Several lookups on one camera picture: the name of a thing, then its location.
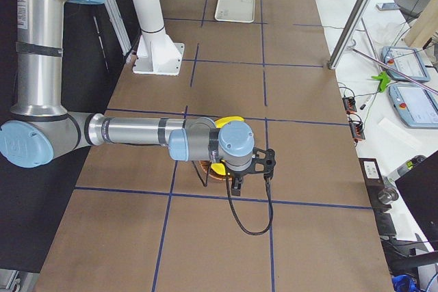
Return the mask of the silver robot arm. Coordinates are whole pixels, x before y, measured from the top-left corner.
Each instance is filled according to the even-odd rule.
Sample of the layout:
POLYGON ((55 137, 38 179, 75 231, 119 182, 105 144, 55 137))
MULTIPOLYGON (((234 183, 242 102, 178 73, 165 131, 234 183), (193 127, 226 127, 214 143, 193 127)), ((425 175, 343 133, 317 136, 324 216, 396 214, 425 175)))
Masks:
POLYGON ((239 120, 117 118, 69 112, 61 102, 64 6, 105 0, 17 0, 17 101, 1 126, 1 154, 34 168, 85 146, 163 146, 176 161, 222 163, 227 189, 255 172, 252 129, 239 120))

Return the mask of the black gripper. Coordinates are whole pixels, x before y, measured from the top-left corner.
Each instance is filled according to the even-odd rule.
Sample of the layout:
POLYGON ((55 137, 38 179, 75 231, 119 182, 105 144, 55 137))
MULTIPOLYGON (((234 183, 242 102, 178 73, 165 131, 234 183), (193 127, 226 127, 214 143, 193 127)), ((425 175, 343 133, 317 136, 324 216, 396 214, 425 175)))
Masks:
POLYGON ((242 174, 232 174, 231 178, 231 195, 240 196, 242 185, 244 183, 244 176, 242 174))

